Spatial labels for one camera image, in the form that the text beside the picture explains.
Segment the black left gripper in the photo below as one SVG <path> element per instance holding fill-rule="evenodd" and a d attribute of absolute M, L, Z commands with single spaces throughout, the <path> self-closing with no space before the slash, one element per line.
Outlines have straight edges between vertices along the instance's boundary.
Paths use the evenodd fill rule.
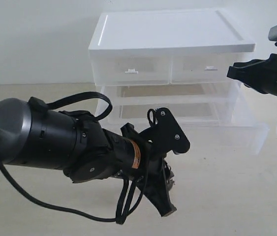
<path fill-rule="evenodd" d="M 116 162 L 123 174 L 130 180 L 137 179 L 137 187 L 140 190 L 147 180 L 144 196 L 157 209 L 161 217 L 167 217 L 177 211 L 171 202 L 167 186 L 164 162 L 166 155 L 153 159 L 151 141 L 145 141 L 134 129 L 134 126 L 127 123 L 121 128 L 121 135 L 104 130 L 107 139 L 115 153 Z"/>

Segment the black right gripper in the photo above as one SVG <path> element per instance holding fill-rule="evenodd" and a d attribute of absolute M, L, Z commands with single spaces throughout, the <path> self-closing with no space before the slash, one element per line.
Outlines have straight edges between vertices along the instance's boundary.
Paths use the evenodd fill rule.
<path fill-rule="evenodd" d="M 227 77 L 261 94 L 277 96 L 277 54 L 268 59 L 236 62 L 228 68 Z"/>

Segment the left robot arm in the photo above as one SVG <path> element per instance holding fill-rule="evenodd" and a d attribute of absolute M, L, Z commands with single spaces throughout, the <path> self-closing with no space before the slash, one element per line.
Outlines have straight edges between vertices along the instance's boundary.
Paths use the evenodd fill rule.
<path fill-rule="evenodd" d="M 42 202 L 26 192 L 6 170 L 6 165 L 60 170 L 73 183 L 109 177 L 123 180 L 116 216 L 122 224 L 136 209 L 136 189 L 161 216 L 176 210 L 169 187 L 173 173 L 165 161 L 168 152 L 185 153 L 190 142 L 167 108 L 148 110 L 149 128 L 137 132 L 131 123 L 121 134 L 101 127 L 113 106 L 100 115 L 88 111 L 64 111 L 64 106 L 88 99 L 108 98 L 98 92 L 83 92 L 52 103 L 35 97 L 29 101 L 8 98 L 0 101 L 0 170 L 14 188 L 41 207 L 84 216 L 71 208 Z"/>

